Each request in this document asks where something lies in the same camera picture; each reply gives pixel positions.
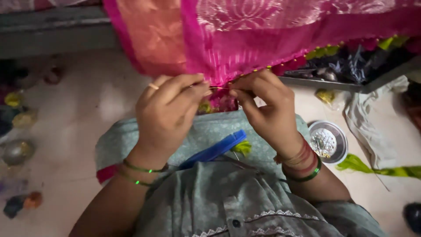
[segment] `button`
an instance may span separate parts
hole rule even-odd
[[[240,228],[241,223],[240,223],[238,220],[233,220],[233,221],[232,221],[232,225],[233,225],[235,228]]]

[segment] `hand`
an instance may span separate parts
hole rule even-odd
[[[139,140],[134,150],[147,159],[149,169],[160,169],[179,148],[192,126],[201,99],[210,93],[203,75],[160,76],[136,104]]]
[[[268,70],[261,70],[240,78],[231,85],[232,96],[243,107],[250,125],[277,152],[276,159],[290,160],[301,149],[303,138],[297,131],[294,92]],[[267,105],[257,107],[254,95]]]

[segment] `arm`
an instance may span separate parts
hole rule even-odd
[[[230,94],[238,99],[254,130],[277,152],[274,159],[288,176],[303,178],[315,170],[313,151],[297,155],[307,144],[296,129],[294,92],[277,76],[268,70],[251,73],[232,84]],[[254,95],[267,105],[258,108]],[[302,183],[288,180],[288,184],[292,193],[310,203],[351,200],[345,185],[324,165],[315,178]]]
[[[161,169],[178,149],[193,123],[209,83],[202,75],[161,76],[158,89],[147,87],[136,104],[139,141],[126,160],[146,169]],[[157,173],[139,172],[120,166],[127,177],[117,174],[91,201],[69,236],[127,236],[144,204],[148,186]]]

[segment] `lace trim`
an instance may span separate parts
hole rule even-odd
[[[270,235],[270,234],[283,234],[283,235],[289,235],[292,237],[303,237],[302,235],[296,235],[291,230],[287,229],[284,230],[281,227],[276,227],[275,229],[268,228],[266,230],[258,229],[256,231],[250,231],[250,236],[259,236],[259,235]]]
[[[194,234],[192,237],[210,237],[219,233],[222,233],[228,229],[228,226],[218,227],[216,230],[210,229],[208,232],[202,232],[200,235]]]
[[[317,220],[317,221],[326,222],[325,220],[320,220],[317,216],[314,216],[314,215],[307,215],[307,214],[300,215],[299,213],[292,213],[289,210],[287,210],[287,211],[282,211],[282,210],[272,211],[272,210],[270,210],[268,212],[262,212],[262,213],[260,213],[260,215],[254,215],[253,217],[249,217],[249,218],[245,219],[244,222],[254,221],[254,220],[257,220],[257,219],[262,218],[262,217],[267,216],[267,215],[295,216],[295,217],[302,218],[302,219],[309,219],[309,220]]]

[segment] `green bangle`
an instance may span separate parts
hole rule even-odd
[[[134,166],[134,165],[130,164],[126,159],[123,160],[123,164],[127,168],[130,168],[130,169],[136,170],[136,171],[140,171],[140,172],[159,173],[162,170],[162,169],[161,170],[148,170],[148,169],[145,169],[145,168],[137,167],[137,166]]]
[[[145,182],[142,182],[142,181],[140,181],[140,180],[136,180],[136,179],[134,179],[134,178],[130,177],[128,174],[124,173],[124,172],[123,172],[123,171],[121,171],[121,170],[119,170],[119,171],[118,171],[118,173],[119,173],[121,176],[125,177],[128,181],[130,181],[130,182],[132,182],[132,183],[139,184],[139,185],[143,185],[143,186],[146,186],[146,187],[151,187],[151,186],[152,186],[152,184],[150,184],[150,183],[145,183]]]
[[[295,182],[299,182],[299,183],[302,183],[302,182],[307,182],[307,181],[309,181],[309,180],[312,180],[314,177],[316,177],[317,175],[318,175],[318,173],[320,172],[320,169],[322,168],[322,161],[320,160],[320,157],[319,156],[317,156],[317,167],[316,167],[316,169],[313,171],[313,173],[312,174],[310,174],[309,176],[307,176],[307,177],[304,177],[304,178],[293,178],[293,177],[289,177],[289,176],[287,176],[287,174],[285,173],[285,170],[284,170],[284,167],[282,166],[282,172],[284,173],[284,175],[285,175],[285,177],[288,179],[288,180],[292,180],[292,181],[295,181]]]

